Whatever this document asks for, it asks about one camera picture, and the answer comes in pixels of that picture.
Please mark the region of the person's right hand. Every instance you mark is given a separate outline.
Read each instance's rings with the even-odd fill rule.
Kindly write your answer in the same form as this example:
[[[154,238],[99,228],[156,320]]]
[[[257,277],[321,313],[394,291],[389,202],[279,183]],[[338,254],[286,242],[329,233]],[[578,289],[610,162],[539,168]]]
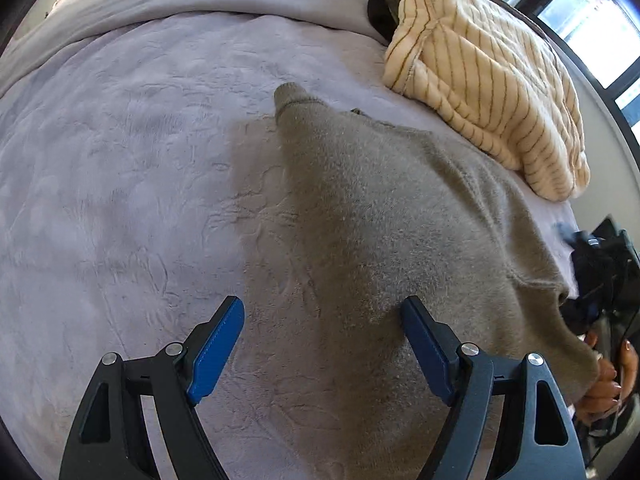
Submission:
[[[576,403],[578,420],[590,425],[622,408],[634,392],[639,371],[639,357],[631,342],[625,339],[620,345],[620,369],[605,358],[598,359],[597,381]]]

